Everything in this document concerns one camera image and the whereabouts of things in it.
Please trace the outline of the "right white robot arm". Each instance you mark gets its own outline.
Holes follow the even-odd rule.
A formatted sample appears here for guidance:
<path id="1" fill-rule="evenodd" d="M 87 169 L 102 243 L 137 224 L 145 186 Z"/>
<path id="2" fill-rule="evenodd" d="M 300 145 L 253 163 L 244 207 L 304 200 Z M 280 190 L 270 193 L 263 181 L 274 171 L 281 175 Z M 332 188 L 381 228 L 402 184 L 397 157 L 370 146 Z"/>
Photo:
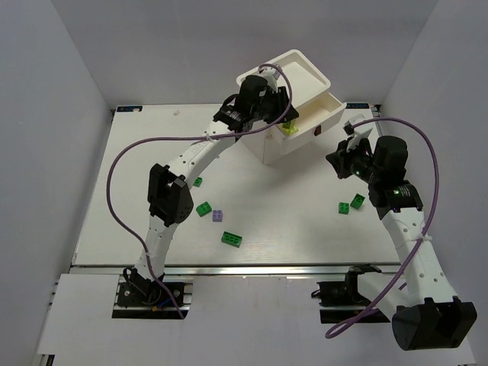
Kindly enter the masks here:
<path id="1" fill-rule="evenodd" d="M 457 348 L 477 320 L 474 304 L 459 299 L 439 264 L 422 200 L 405 178 L 407 158 L 406 142 L 394 136 L 378 138 L 375 146 L 367 138 L 349 138 L 326 155 L 340 179 L 353 175 L 367 183 L 369 200 L 400 260 L 393 278 L 373 265 L 349 269 L 348 295 L 370 303 L 358 315 L 334 325 L 325 334 L 327 339 L 379 310 L 391 322 L 396 343 L 404 351 Z"/>

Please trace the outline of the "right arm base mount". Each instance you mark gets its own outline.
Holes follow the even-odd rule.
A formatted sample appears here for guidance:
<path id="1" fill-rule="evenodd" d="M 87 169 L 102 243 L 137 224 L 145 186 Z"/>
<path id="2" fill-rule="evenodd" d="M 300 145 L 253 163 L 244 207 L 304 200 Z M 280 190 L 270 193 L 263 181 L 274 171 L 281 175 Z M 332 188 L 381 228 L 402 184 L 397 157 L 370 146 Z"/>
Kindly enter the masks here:
<path id="1" fill-rule="evenodd" d="M 367 273 L 382 273 L 375 265 L 351 266 L 341 281 L 318 282 L 311 297 L 319 300 L 320 322 L 335 324 L 358 315 L 370 301 L 358 292 L 358 276 Z"/>

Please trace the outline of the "lime lego brick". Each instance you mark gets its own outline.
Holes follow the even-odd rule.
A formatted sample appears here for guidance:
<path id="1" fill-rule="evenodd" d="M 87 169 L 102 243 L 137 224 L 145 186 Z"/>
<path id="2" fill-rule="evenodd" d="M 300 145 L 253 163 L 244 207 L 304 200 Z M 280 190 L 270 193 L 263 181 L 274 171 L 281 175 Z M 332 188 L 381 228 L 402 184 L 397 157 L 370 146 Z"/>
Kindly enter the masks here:
<path id="1" fill-rule="evenodd" d="M 291 136 L 295 133 L 298 132 L 298 128 L 295 126 L 295 122 L 292 120 L 287 123 L 283 123 L 280 125 L 281 131 L 286 135 L 286 136 Z"/>

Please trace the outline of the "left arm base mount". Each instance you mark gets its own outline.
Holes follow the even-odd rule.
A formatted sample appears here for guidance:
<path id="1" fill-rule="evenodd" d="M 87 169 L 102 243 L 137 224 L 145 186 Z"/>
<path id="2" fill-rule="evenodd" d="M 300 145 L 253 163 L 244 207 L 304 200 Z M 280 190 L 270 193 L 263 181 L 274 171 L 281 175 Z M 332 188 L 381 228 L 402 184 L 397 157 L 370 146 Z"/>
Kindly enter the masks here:
<path id="1" fill-rule="evenodd" d="M 189 283 L 164 282 L 167 291 L 135 268 L 125 268 L 117 286 L 113 319 L 183 320 L 191 302 Z"/>

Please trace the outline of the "white top drawer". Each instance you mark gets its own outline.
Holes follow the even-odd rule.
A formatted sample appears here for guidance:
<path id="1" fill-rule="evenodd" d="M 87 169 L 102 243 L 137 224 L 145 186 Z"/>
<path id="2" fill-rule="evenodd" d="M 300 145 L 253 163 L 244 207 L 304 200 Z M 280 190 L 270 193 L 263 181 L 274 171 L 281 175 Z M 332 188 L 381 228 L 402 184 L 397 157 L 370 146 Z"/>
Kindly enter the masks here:
<path id="1" fill-rule="evenodd" d="M 342 118 L 346 103 L 341 102 L 329 92 L 322 93 L 310 103 L 296 107 L 299 117 L 296 121 L 297 133 L 286 136 L 277 125 L 271 133 L 278 145 L 278 153 L 282 156 L 292 153 L 313 140 L 314 130 L 322 127 L 322 133 L 334 127 Z"/>

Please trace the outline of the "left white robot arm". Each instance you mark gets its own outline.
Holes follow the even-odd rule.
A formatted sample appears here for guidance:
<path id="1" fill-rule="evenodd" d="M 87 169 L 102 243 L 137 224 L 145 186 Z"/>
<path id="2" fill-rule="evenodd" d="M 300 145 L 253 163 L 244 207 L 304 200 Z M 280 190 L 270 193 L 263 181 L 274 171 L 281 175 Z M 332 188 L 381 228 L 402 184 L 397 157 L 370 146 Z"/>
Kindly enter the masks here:
<path id="1" fill-rule="evenodd" d="M 202 136 L 170 163 L 150 169 L 149 229 L 140 259 L 123 271 L 129 284 L 145 291 L 163 278 L 175 231 L 194 209 L 191 188 L 196 178 L 240 137 L 253 132 L 254 123 L 271 126 L 297 117 L 292 97 L 289 82 L 277 87 L 269 77 L 245 77 L 239 92 L 223 102 Z"/>

